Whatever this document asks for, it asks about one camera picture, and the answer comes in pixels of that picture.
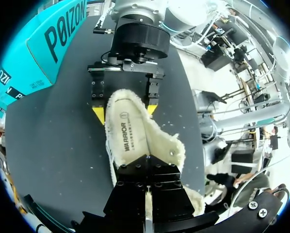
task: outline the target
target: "screw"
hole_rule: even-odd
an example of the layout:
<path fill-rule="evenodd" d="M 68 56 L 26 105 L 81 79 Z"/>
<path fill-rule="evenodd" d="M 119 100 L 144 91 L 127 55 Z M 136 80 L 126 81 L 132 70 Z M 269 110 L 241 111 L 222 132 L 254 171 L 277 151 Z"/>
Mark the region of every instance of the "screw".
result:
<path fill-rule="evenodd" d="M 268 214 L 268 211 L 266 209 L 261 209 L 259 212 L 258 212 L 258 216 L 261 217 L 261 218 L 264 218 L 266 217 Z"/>
<path fill-rule="evenodd" d="M 162 183 L 155 183 L 155 186 L 156 186 L 157 188 L 161 188 L 161 187 L 162 187 Z"/>
<path fill-rule="evenodd" d="M 118 182 L 117 182 L 117 185 L 118 185 L 118 186 L 123 186 L 124 183 L 123 183 L 122 181 L 118 181 Z"/>
<path fill-rule="evenodd" d="M 248 203 L 248 208 L 250 208 L 251 210 L 255 210 L 258 207 L 258 203 L 256 201 L 251 201 L 250 203 Z"/>

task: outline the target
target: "dark work table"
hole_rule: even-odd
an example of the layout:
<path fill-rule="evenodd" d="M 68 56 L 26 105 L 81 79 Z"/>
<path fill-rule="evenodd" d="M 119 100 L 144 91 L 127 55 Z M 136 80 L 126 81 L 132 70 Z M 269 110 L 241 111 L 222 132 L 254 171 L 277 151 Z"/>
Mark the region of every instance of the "dark work table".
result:
<path fill-rule="evenodd" d="M 8 106 L 7 162 L 20 197 L 30 194 L 53 218 L 70 227 L 82 211 L 103 216 L 112 191 L 103 125 L 91 109 L 87 66 L 110 50 L 112 36 L 93 34 L 98 17 L 88 17 L 68 48 L 54 86 Z M 106 28 L 114 28 L 109 18 Z M 153 119 L 185 144 L 182 181 L 204 194 L 204 161 L 196 109 L 185 70 L 175 48 L 158 61 L 165 69 Z M 142 73 L 107 73 L 105 85 L 142 96 Z"/>

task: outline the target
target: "person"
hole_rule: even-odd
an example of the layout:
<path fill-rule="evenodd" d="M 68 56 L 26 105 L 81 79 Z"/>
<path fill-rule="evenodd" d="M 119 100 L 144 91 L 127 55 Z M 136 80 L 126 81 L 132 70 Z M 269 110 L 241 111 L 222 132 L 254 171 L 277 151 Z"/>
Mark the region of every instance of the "person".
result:
<path fill-rule="evenodd" d="M 217 214 L 222 214 L 226 211 L 231 205 L 231 202 L 237 191 L 243 186 L 244 182 L 249 180 L 254 176 L 254 173 L 248 173 L 240 178 L 234 178 L 228 174 L 216 174 L 207 175 L 209 180 L 215 181 L 216 183 L 223 184 L 227 188 L 226 196 L 221 202 L 215 205 L 206 205 L 205 213 L 215 211 Z M 278 188 L 286 187 L 284 184 L 281 184 Z M 269 178 L 264 173 L 260 173 L 256 176 L 239 194 L 237 200 L 235 201 L 234 207 L 245 207 L 249 202 L 251 202 L 256 196 L 262 192 L 273 193 L 274 190 L 270 188 Z M 284 193 L 280 192 L 275 194 L 280 200 L 283 199 Z"/>
<path fill-rule="evenodd" d="M 247 52 L 246 46 L 241 46 L 240 48 L 234 49 L 234 61 L 238 64 L 244 62 L 245 53 Z"/>

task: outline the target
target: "white canvas shoe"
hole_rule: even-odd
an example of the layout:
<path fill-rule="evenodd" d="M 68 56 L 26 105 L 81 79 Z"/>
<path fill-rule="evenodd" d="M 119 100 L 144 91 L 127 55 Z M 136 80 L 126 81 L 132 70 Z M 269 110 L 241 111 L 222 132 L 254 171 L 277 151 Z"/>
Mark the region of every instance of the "white canvas shoe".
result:
<path fill-rule="evenodd" d="M 129 164 L 143 155 L 154 155 L 168 164 L 175 164 L 182 172 L 185 147 L 178 135 L 163 132 L 151 119 L 141 99 L 132 91 L 121 89 L 108 101 L 105 117 L 106 150 L 110 160 L 112 182 L 122 164 Z M 185 187 L 195 208 L 194 216 L 204 213 L 203 197 Z M 146 196 L 146 217 L 151 219 L 151 196 Z"/>

